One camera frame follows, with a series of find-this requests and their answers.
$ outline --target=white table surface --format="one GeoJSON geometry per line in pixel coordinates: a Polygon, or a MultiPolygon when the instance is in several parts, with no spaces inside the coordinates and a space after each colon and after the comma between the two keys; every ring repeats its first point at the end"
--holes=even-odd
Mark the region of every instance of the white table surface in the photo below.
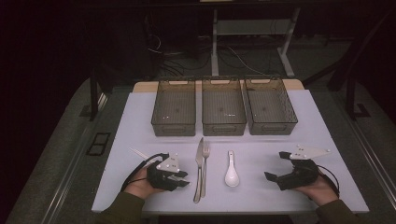
{"type": "Polygon", "coordinates": [[[130,148],[146,155],[177,153],[179,167],[191,183],[185,188],[151,196],[143,207],[145,214],[293,214],[313,211],[316,206],[300,192],[281,191],[266,180],[264,171],[286,175],[291,162],[282,160],[279,151],[292,152],[297,145],[330,149],[332,153],[313,161],[330,169],[340,183],[341,199],[356,213],[368,212],[309,91],[288,91],[299,122],[291,135],[250,135],[205,137],[211,154],[207,160],[206,196],[192,201],[196,181],[196,149],[203,136],[201,93],[197,92],[196,135],[194,137],[156,137],[151,126],[155,92],[133,92],[125,106],[120,127],[107,160],[92,211],[108,208],[132,170],[142,161],[130,148]],[[224,176],[228,168],[228,150],[233,150],[235,168],[240,177],[236,188],[228,187],[224,176]]]}

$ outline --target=spoon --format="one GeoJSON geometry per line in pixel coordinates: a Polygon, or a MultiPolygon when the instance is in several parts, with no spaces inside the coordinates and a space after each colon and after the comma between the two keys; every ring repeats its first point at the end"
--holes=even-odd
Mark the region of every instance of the spoon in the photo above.
{"type": "Polygon", "coordinates": [[[228,156],[230,158],[230,165],[225,175],[225,183],[230,187],[236,187],[239,185],[239,176],[233,167],[233,151],[228,151],[228,156]]]}

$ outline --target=black cable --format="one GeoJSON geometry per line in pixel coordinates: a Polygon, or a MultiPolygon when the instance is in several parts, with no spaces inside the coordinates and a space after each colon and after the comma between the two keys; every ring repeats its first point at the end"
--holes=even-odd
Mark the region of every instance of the black cable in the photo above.
{"type": "Polygon", "coordinates": [[[253,71],[253,72],[255,72],[255,73],[258,73],[258,74],[261,74],[261,75],[265,75],[264,73],[262,73],[262,72],[260,72],[260,71],[258,71],[258,70],[256,70],[256,69],[253,69],[253,68],[249,67],[248,64],[245,62],[245,60],[243,60],[243,59],[239,56],[239,54],[237,54],[237,53],[235,52],[235,50],[233,50],[232,48],[230,48],[230,47],[228,47],[228,46],[224,46],[224,47],[227,48],[227,49],[229,49],[229,50],[236,56],[236,58],[238,58],[239,61],[240,61],[247,69],[249,69],[249,70],[251,70],[251,71],[253,71]]]}
{"type": "Polygon", "coordinates": [[[229,63],[227,63],[225,60],[224,60],[224,58],[221,56],[221,53],[220,53],[220,51],[218,51],[218,57],[221,59],[221,61],[225,64],[225,65],[227,65],[227,66],[230,66],[231,68],[237,68],[237,69],[243,69],[243,68],[246,68],[245,66],[240,66],[240,67],[237,67],[237,66],[233,66],[233,65],[231,65],[231,64],[229,64],[229,63]]]}
{"type": "Polygon", "coordinates": [[[145,178],[140,178],[140,179],[136,179],[136,180],[130,180],[130,181],[128,181],[128,184],[131,184],[131,183],[134,183],[134,182],[140,181],[140,180],[145,180],[145,179],[147,179],[147,178],[145,177],[145,178]]]}
{"type": "Polygon", "coordinates": [[[124,191],[125,188],[128,186],[128,184],[132,183],[131,179],[137,174],[137,172],[139,172],[139,170],[141,170],[149,161],[151,161],[152,159],[156,158],[156,157],[162,157],[165,158],[166,156],[168,156],[168,154],[163,154],[163,153],[159,153],[159,154],[155,154],[154,156],[149,157],[148,159],[146,159],[145,161],[140,162],[140,164],[134,168],[134,170],[131,172],[130,175],[128,175],[128,177],[125,179],[125,181],[122,184],[121,190],[120,191],[124,191]]]}
{"type": "Polygon", "coordinates": [[[184,74],[185,67],[184,67],[183,65],[181,65],[180,63],[175,63],[175,62],[172,62],[172,61],[170,61],[170,60],[165,60],[165,61],[163,62],[163,64],[166,65],[166,66],[169,66],[169,67],[180,68],[180,69],[182,69],[182,73],[184,74]],[[166,64],[166,62],[174,63],[174,64],[176,64],[177,66],[172,66],[172,65],[170,65],[170,64],[166,64]]]}
{"type": "Polygon", "coordinates": [[[163,66],[167,67],[167,69],[172,69],[173,71],[175,71],[175,74],[177,74],[177,77],[179,77],[179,76],[182,77],[183,76],[183,73],[178,71],[175,67],[173,67],[173,66],[171,66],[169,64],[166,64],[166,63],[163,63],[163,66]]]}
{"type": "Polygon", "coordinates": [[[190,70],[190,69],[187,69],[185,66],[181,65],[181,63],[176,63],[176,62],[174,62],[174,61],[172,61],[172,60],[165,60],[163,63],[165,63],[165,62],[173,63],[173,64],[177,65],[177,67],[179,67],[179,68],[181,68],[181,69],[183,69],[183,70],[184,70],[184,69],[190,70]]]}
{"type": "MultiPolygon", "coordinates": [[[[227,46],[227,45],[219,45],[218,44],[218,48],[225,48],[225,49],[227,49],[227,51],[225,51],[226,53],[228,53],[229,55],[231,55],[231,56],[235,56],[235,54],[230,50],[230,46],[227,46]]],[[[239,53],[238,52],[238,55],[247,55],[249,53],[249,50],[247,50],[246,52],[242,52],[242,53],[239,53]]]]}
{"type": "Polygon", "coordinates": [[[176,64],[177,66],[179,66],[180,68],[183,68],[183,69],[185,69],[185,70],[198,70],[198,69],[201,69],[201,68],[204,68],[206,65],[207,65],[207,63],[209,62],[209,60],[210,60],[210,54],[208,55],[208,57],[206,58],[206,61],[205,61],[205,63],[204,64],[202,64],[202,65],[200,65],[200,66],[198,66],[198,67],[195,67],[195,68],[188,68],[188,67],[185,67],[185,66],[183,66],[182,64],[180,64],[180,63],[176,63],[176,62],[174,62],[174,61],[172,61],[172,60],[166,60],[167,62],[169,62],[169,63],[174,63],[174,64],[176,64]]]}
{"type": "Polygon", "coordinates": [[[340,184],[338,183],[337,177],[335,177],[335,175],[334,175],[329,169],[327,169],[326,167],[323,167],[323,166],[321,166],[321,165],[318,165],[318,167],[320,167],[320,168],[322,168],[322,169],[325,169],[327,172],[329,172],[329,173],[332,175],[332,177],[334,177],[334,180],[335,180],[335,182],[337,183],[337,190],[338,190],[338,192],[339,192],[339,191],[340,191],[340,184]]]}
{"type": "Polygon", "coordinates": [[[173,76],[174,77],[178,77],[178,74],[177,73],[175,73],[174,71],[172,71],[172,70],[170,70],[170,69],[168,69],[168,68],[166,68],[166,67],[162,67],[162,66],[160,66],[160,65],[158,65],[162,70],[164,70],[165,72],[165,77],[167,77],[167,74],[166,74],[166,71],[167,72],[169,72],[169,73],[171,73],[171,74],[173,74],[173,76]]]}

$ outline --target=translucent brown bin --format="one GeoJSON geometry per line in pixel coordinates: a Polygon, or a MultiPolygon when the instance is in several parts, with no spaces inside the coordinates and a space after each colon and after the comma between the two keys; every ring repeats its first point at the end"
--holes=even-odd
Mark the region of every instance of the translucent brown bin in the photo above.
{"type": "Polygon", "coordinates": [[[195,136],[195,111],[194,77],[160,79],[151,118],[156,136],[195,136]]]}
{"type": "Polygon", "coordinates": [[[291,134],[298,120],[281,78],[245,76],[244,98],[250,134],[291,134]]]}
{"type": "Polygon", "coordinates": [[[204,136],[243,135],[247,118],[238,77],[203,77],[204,136]]]}

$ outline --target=knife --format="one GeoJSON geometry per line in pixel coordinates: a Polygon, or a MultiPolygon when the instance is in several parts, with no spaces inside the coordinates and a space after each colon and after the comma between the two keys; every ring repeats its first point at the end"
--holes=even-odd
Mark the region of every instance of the knife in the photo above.
{"type": "Polygon", "coordinates": [[[195,160],[197,161],[198,164],[198,180],[197,180],[197,188],[195,190],[195,195],[194,195],[194,202],[198,203],[199,200],[201,199],[201,185],[202,185],[202,151],[204,150],[204,138],[201,138],[201,141],[199,142],[198,148],[197,148],[197,155],[195,156],[195,160]]]}

